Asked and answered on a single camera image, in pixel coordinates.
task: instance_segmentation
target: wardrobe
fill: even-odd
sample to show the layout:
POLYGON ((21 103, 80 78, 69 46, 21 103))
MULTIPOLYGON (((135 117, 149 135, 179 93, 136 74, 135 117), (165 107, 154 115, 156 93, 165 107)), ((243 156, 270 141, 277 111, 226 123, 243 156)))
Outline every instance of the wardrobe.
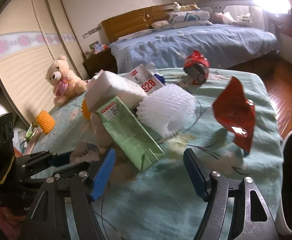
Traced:
POLYGON ((0 13, 0 85, 26 124, 53 106, 46 72, 60 55, 83 80, 84 54, 61 0, 11 0, 0 13))

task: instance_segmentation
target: red plastic wrapper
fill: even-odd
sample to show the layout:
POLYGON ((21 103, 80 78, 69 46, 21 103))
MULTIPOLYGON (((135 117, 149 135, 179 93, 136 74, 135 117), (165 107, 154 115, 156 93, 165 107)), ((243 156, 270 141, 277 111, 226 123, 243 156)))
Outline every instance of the red plastic wrapper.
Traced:
POLYGON ((233 142, 248 153, 256 122, 254 104, 245 98, 242 84, 237 78, 232 77, 212 107, 215 119, 227 131, 235 134, 233 142))
POLYGON ((184 71, 193 78, 194 85, 202 85, 208 78, 209 62, 199 51, 194 50, 185 60, 184 71))

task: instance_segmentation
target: green box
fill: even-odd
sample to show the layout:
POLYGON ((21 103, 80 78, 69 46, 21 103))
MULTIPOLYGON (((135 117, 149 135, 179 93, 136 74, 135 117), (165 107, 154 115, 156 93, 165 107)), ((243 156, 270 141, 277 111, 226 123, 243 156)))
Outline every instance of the green box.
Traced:
POLYGON ((162 149, 117 96, 95 113, 139 171, 147 169, 165 156, 162 149))

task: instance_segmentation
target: red cloth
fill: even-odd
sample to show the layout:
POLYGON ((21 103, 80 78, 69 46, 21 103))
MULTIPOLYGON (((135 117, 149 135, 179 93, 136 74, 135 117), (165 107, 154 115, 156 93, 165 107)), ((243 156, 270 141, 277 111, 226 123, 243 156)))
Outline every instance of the red cloth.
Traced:
POLYGON ((0 208, 0 228, 9 240, 17 240, 19 238, 19 229, 13 227, 6 219, 0 208))
POLYGON ((250 152, 253 129, 256 123, 254 104, 244 96, 240 81, 232 77, 228 86, 212 104, 215 119, 235 134, 233 142, 250 152))

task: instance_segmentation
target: teddy bear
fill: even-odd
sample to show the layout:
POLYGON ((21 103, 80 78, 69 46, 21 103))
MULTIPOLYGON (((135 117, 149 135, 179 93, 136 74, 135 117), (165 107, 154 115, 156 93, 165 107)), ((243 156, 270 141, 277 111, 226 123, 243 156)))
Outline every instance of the teddy bear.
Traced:
POLYGON ((86 91, 86 82, 69 69, 67 58, 64 55, 59 56, 48 68, 46 80, 54 86, 53 93, 56 96, 54 104, 58 107, 86 91))
POLYGON ((197 6, 196 3, 194 4, 188 4, 188 5, 180 5, 179 3, 177 2, 174 2, 173 4, 173 11, 174 12, 186 12, 186 11, 194 11, 194 10, 197 10, 199 9, 199 7, 197 6))
POLYGON ((188 12, 188 11, 194 11, 197 9, 199 9, 199 7, 197 6, 196 3, 194 3, 194 4, 182 5, 180 10, 182 12, 188 12))

